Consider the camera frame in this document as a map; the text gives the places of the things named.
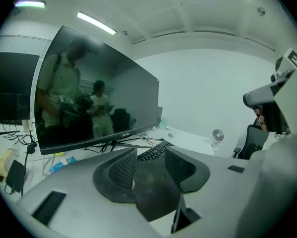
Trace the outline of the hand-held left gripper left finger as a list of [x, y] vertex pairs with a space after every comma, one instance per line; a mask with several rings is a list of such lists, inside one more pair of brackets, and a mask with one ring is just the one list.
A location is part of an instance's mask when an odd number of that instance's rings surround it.
[[136, 206], [136, 148], [68, 164], [30, 189], [18, 205], [39, 238], [161, 238]]

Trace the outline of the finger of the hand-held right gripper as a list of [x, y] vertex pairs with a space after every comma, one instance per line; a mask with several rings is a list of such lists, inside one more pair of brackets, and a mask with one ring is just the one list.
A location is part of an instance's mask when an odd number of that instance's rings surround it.
[[273, 103], [274, 96], [278, 92], [278, 84], [271, 83], [254, 89], [243, 95], [243, 103], [249, 108]]

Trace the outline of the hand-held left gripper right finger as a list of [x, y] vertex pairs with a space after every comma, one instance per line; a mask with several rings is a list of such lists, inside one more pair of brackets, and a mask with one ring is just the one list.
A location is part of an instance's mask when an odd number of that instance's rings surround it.
[[247, 160], [168, 147], [165, 167], [180, 191], [172, 238], [237, 238], [256, 182]]

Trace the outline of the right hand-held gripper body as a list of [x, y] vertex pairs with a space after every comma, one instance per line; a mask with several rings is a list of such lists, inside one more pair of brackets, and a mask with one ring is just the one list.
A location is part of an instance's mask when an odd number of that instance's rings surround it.
[[271, 89], [280, 89], [297, 70], [297, 52], [293, 48], [276, 61], [275, 72], [271, 75]]

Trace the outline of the person's right hand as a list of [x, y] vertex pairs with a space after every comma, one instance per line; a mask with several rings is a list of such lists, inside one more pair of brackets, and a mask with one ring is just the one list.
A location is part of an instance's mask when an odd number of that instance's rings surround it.
[[255, 115], [256, 115], [256, 120], [254, 122], [254, 126], [261, 128], [263, 131], [268, 131], [267, 130], [267, 125], [265, 122], [265, 117], [262, 115], [260, 109], [258, 107], [255, 107], [253, 109]]

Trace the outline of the blue tissue packet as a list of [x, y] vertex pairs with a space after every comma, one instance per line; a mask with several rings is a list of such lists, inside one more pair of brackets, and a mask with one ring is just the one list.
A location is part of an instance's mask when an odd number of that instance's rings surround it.
[[50, 168], [50, 174], [54, 174], [56, 173], [59, 169], [61, 169], [62, 167], [69, 165], [71, 163], [75, 163], [77, 160], [75, 159], [75, 157], [70, 157], [70, 158], [61, 158], [60, 162], [56, 163], [55, 165], [53, 165]]

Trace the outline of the black office chair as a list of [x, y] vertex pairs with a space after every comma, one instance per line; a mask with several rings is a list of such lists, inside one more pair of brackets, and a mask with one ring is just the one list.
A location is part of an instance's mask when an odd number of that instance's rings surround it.
[[243, 132], [233, 150], [233, 158], [249, 160], [251, 155], [263, 149], [269, 132], [261, 130], [258, 126], [249, 125]]

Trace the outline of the white desk fan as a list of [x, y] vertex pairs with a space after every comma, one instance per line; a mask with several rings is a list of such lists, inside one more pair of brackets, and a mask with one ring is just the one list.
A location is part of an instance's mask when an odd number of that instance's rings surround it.
[[218, 149], [218, 145], [223, 142], [224, 140], [224, 133], [220, 130], [220, 129], [214, 129], [210, 136], [206, 139], [204, 139], [204, 141], [208, 144], [211, 145], [213, 150], [217, 150]]

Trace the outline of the black power adapter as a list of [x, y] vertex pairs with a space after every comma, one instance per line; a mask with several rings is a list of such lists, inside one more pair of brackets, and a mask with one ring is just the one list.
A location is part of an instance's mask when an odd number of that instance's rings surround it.
[[14, 192], [21, 193], [25, 180], [26, 168], [17, 160], [13, 160], [8, 171], [4, 192], [11, 195]]

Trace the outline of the black keyboard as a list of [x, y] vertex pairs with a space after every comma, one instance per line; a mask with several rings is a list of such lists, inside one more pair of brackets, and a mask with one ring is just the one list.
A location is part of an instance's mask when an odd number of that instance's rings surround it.
[[167, 147], [174, 146], [172, 143], [168, 141], [162, 141], [161, 143], [157, 144], [156, 146], [148, 149], [147, 151], [141, 153], [137, 156], [138, 162], [143, 161], [150, 161], [150, 160], [156, 160], [160, 158], [164, 158], [165, 151]]

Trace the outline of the yellow paper bag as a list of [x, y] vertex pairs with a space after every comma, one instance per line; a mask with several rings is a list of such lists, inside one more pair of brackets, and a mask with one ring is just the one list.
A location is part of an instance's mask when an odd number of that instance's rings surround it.
[[9, 169], [15, 159], [13, 149], [8, 149], [5, 153], [0, 154], [0, 177], [7, 178]]

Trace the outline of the large curved black monitor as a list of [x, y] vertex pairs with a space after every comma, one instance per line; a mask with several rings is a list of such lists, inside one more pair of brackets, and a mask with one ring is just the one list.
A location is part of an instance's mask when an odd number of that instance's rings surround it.
[[151, 129], [158, 79], [113, 47], [62, 26], [39, 70], [35, 125], [42, 155], [105, 144]]

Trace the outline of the black flat monitor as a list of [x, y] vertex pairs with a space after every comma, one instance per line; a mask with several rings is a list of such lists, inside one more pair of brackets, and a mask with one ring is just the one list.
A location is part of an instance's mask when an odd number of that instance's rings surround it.
[[0, 53], [0, 122], [30, 119], [30, 94], [39, 56]]

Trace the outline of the ceiling tube light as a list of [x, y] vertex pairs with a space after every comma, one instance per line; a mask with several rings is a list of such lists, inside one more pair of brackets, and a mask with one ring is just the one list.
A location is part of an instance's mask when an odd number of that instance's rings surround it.
[[45, 8], [46, 6], [44, 1], [38, 1], [38, 0], [19, 0], [14, 5], [15, 7], [36, 7], [36, 8]]
[[79, 11], [77, 13], [77, 18], [84, 20], [102, 30], [104, 30], [105, 32], [109, 33], [110, 35], [115, 35], [116, 34], [116, 30], [110, 28], [109, 26], [105, 25], [104, 23], [98, 21], [97, 19]]

